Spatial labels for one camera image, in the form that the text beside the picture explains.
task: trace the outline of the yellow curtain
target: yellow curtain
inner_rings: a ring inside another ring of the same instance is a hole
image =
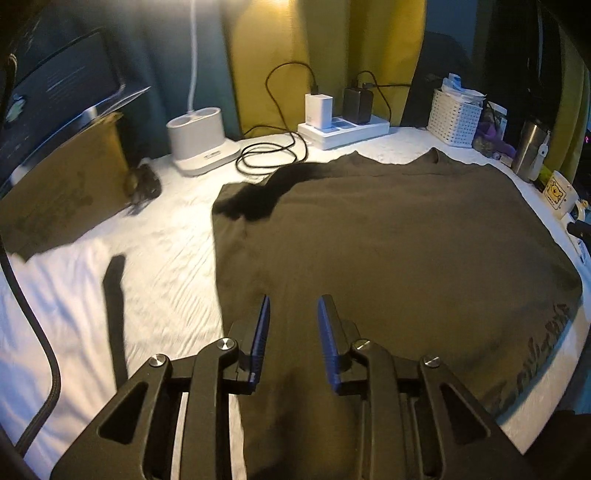
[[[426,0],[223,0],[222,5],[242,131],[256,124],[281,125],[264,82],[285,61],[310,63],[321,93],[335,99],[335,114],[342,107],[343,88],[360,70],[372,70],[380,83],[413,79]],[[298,65],[277,70],[269,82],[290,128],[304,121],[309,85],[308,71]],[[392,107],[392,124],[398,125],[408,88],[383,91]],[[387,118],[379,95],[374,114]]]
[[[558,170],[572,182],[579,165],[589,119],[589,71],[579,52],[560,30],[562,52],[562,97],[551,134],[542,181]]]

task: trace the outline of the winnie the pooh mug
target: winnie the pooh mug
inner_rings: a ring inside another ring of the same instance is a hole
[[[579,194],[574,187],[559,172],[552,173],[546,188],[544,189],[544,198],[554,210],[554,216],[560,220],[563,216],[577,206],[579,214],[577,220],[585,220],[585,207],[587,202],[579,200]]]

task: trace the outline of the gray curtain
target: gray curtain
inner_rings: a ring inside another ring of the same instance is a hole
[[[238,138],[219,0],[196,1],[199,63],[194,107],[220,107],[226,135]],[[132,137],[127,143],[141,155],[164,155],[170,151],[166,123],[187,110],[189,13],[190,0],[55,0],[31,24],[17,49],[19,77],[71,40],[102,28],[126,80],[151,86],[123,108],[124,134]]]

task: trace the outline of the woven plastic basket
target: woven plastic basket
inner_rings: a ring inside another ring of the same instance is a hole
[[[481,113],[482,107],[435,90],[427,130],[447,145],[471,148]]]

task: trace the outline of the thermos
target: thermos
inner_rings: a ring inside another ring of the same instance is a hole
[[[533,169],[541,167],[536,165],[535,160],[538,157],[542,144],[546,144],[548,141],[547,138],[548,131],[538,121],[528,120],[523,125],[519,147],[515,154],[515,160],[511,164],[511,170],[521,180],[529,181]]]

